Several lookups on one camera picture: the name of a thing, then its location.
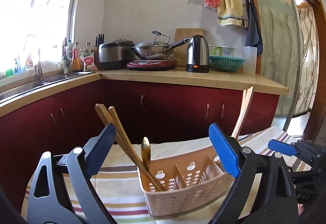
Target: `striped tablecloth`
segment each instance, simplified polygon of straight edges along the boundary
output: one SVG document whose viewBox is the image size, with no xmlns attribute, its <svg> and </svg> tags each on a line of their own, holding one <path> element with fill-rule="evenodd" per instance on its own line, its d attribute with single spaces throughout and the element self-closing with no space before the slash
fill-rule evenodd
<svg viewBox="0 0 326 224">
<path fill-rule="evenodd" d="M 242 146 L 250 147 L 256 153 L 270 155 L 272 151 L 268 149 L 267 144 L 271 139 L 277 139 L 285 143 L 297 141 L 277 127 L 271 127 L 254 134 L 240 136 L 239 142 Z M 152 159 L 183 154 L 210 145 L 211 142 L 209 138 L 185 142 L 151 144 Z M 140 156 L 140 145 L 134 144 L 133 147 Z M 287 165 L 293 166 L 294 170 L 310 169 L 308 165 L 301 162 L 296 157 L 284 156 L 284 159 Z M 85 217 L 72 188 L 69 176 L 65 175 L 64 179 L 75 212 Z M 249 213 L 257 193 L 259 181 L 260 177 L 257 176 L 241 216 L 245 216 Z M 136 166 L 118 145 L 112 146 L 100 172 L 91 178 L 91 182 L 105 207 L 118 223 L 206 224 L 225 198 L 225 196 L 221 197 L 207 207 L 184 216 L 165 220 L 153 220 L 148 214 L 145 196 L 140 188 Z M 32 179 L 28 183 L 22 206 L 21 215 L 25 219 L 27 217 L 27 204 L 31 183 Z"/>
</svg>

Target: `wooden door frame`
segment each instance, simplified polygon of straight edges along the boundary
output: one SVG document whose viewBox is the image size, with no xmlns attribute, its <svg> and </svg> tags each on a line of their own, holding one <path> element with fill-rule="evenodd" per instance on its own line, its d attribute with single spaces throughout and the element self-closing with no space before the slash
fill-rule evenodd
<svg viewBox="0 0 326 224">
<path fill-rule="evenodd" d="M 313 8 L 318 32 L 319 40 L 319 74 L 317 91 L 315 95 L 314 105 L 312 107 L 307 126 L 304 130 L 304 139 L 314 141 L 320 131 L 326 115 L 326 13 L 321 0 L 306 0 Z M 261 58 L 257 58 L 256 73 L 260 73 Z"/>
</svg>

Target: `teal plastic basket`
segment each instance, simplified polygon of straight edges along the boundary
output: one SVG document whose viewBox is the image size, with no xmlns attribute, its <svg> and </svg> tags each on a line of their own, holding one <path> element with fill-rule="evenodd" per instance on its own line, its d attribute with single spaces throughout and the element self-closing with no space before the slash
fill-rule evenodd
<svg viewBox="0 0 326 224">
<path fill-rule="evenodd" d="M 222 56 L 209 56 L 209 65 L 211 68 L 226 73 L 235 73 L 241 68 L 244 60 L 240 58 L 230 58 Z"/>
</svg>

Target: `white packet with red design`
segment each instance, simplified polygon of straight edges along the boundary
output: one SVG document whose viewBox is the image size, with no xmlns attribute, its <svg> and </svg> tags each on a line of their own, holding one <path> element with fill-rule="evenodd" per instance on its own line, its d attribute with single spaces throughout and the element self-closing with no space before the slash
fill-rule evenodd
<svg viewBox="0 0 326 224">
<path fill-rule="evenodd" d="M 86 52 L 80 56 L 84 62 L 84 72 L 96 71 L 96 65 L 94 63 L 94 52 Z"/>
</svg>

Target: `wooden cutting board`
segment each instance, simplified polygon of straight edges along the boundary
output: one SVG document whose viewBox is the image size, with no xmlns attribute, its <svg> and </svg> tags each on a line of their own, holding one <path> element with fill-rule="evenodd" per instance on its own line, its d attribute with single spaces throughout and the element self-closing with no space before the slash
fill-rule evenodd
<svg viewBox="0 0 326 224">
<path fill-rule="evenodd" d="M 202 28 L 177 28 L 174 35 L 174 43 L 184 39 L 190 38 L 194 35 L 204 35 Z M 182 66 L 186 66 L 188 43 L 174 49 L 173 54 L 177 59 L 182 60 Z"/>
</svg>

